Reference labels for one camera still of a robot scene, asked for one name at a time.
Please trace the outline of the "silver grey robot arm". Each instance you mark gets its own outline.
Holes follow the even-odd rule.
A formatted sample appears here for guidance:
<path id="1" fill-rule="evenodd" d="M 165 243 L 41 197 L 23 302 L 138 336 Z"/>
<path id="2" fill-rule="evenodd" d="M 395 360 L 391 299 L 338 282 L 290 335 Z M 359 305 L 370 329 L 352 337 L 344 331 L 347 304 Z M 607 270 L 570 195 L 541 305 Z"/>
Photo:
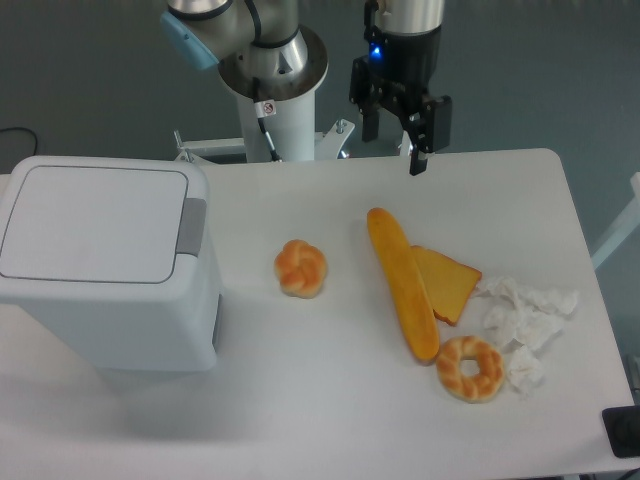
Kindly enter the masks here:
<path id="1" fill-rule="evenodd" d="M 367 1 L 368 51 L 354 59 L 349 101 L 361 137 L 378 137 L 381 111 L 395 116 L 410 172 L 450 143 L 453 102 L 429 91 L 437 64 L 441 1 Z M 249 162 L 300 162 L 339 156 L 353 130 L 338 121 L 315 130 L 315 92 L 328 71 L 323 41 L 301 25 L 295 1 L 170 1 L 161 26 L 196 69 L 218 70 L 235 95 Z"/>

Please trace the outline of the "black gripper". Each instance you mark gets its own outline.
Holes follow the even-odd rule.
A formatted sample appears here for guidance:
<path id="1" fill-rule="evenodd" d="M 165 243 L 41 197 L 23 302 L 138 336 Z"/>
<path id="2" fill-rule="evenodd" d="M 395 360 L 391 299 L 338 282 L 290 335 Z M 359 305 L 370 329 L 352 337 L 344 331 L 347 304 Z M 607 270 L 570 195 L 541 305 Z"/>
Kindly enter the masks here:
<path id="1" fill-rule="evenodd" d="M 450 145 L 452 98 L 424 101 L 437 65 L 441 26 L 440 1 L 367 1 L 368 54 L 352 63 L 349 100 L 362 117 L 362 141 L 378 138 L 379 106 L 405 117 L 412 176 L 423 173 L 430 156 Z"/>

